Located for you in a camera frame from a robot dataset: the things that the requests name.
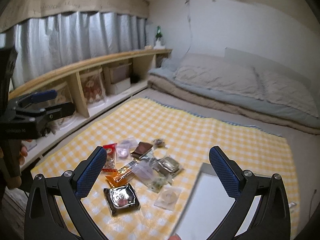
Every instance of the storage box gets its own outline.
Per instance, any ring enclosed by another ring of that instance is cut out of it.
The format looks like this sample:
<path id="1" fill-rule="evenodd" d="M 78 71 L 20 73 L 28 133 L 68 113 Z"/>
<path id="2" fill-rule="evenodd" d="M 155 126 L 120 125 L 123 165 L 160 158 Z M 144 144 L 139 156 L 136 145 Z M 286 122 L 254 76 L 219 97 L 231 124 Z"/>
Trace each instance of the storage box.
<path id="1" fill-rule="evenodd" d="M 122 93 L 123 91 L 129 89 L 130 86 L 131 86 L 130 78 L 127 78 L 127 79 L 122 80 L 121 82 L 118 82 L 116 84 L 111 84 L 109 93 L 112 95 L 118 95 L 118 94 Z"/>
<path id="2" fill-rule="evenodd" d="M 120 81 L 123 81 L 130 76 L 129 65 L 131 65 L 131 63 L 108 68 L 110 73 L 111 84 L 119 83 Z"/>

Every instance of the human hand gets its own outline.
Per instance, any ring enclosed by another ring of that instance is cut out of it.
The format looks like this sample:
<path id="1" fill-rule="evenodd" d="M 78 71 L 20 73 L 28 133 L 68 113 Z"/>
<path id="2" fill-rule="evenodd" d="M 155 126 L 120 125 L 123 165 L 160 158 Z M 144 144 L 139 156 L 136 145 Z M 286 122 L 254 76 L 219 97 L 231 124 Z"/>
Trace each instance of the human hand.
<path id="1" fill-rule="evenodd" d="M 28 156 L 28 150 L 27 150 L 27 148 L 25 146 L 23 146 L 21 144 L 20 156 L 18 158 L 20 166 L 25 163 L 25 161 L 26 161 L 25 157 L 27 157 L 27 156 Z"/>
<path id="2" fill-rule="evenodd" d="M 175 234 L 174 236 L 170 236 L 168 240 L 181 240 L 181 238 L 178 234 Z"/>

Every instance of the red snack package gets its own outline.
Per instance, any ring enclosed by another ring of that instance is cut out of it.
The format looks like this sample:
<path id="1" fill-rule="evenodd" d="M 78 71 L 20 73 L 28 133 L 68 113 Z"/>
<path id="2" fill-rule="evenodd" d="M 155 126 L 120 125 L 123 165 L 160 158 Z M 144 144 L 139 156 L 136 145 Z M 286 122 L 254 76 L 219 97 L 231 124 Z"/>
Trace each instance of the red snack package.
<path id="1" fill-rule="evenodd" d="M 116 162 L 115 162 L 115 156 L 116 156 L 116 143 L 104 145 L 103 148 L 107 152 L 107 160 L 106 164 L 102 168 L 102 171 L 105 172 L 116 172 Z"/>

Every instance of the blue gripper pad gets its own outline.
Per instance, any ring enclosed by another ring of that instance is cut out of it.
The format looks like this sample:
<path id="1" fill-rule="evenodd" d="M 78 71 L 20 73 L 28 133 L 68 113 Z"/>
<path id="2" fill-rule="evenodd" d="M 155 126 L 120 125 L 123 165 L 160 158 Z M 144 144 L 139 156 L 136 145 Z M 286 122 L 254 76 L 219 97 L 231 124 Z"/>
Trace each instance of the blue gripper pad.
<path id="1" fill-rule="evenodd" d="M 87 197 L 97 180 L 103 166 L 106 164 L 107 152 L 101 148 L 77 181 L 76 197 L 80 200 Z"/>
<path id="2" fill-rule="evenodd" d="M 237 200 L 240 196 L 239 180 L 224 158 L 214 147 L 209 151 L 209 161 L 214 171 L 217 173 L 228 196 Z"/>

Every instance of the beige fabric valance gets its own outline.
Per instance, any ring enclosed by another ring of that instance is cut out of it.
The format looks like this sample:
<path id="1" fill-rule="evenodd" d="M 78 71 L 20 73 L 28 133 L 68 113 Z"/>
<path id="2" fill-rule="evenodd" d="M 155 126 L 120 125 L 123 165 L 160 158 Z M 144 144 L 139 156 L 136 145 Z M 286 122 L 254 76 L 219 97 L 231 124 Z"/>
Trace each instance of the beige fabric valance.
<path id="1" fill-rule="evenodd" d="M 0 17 L 0 32 L 29 18 L 69 11 L 116 12 L 147 18 L 146 0 L 11 0 Z"/>

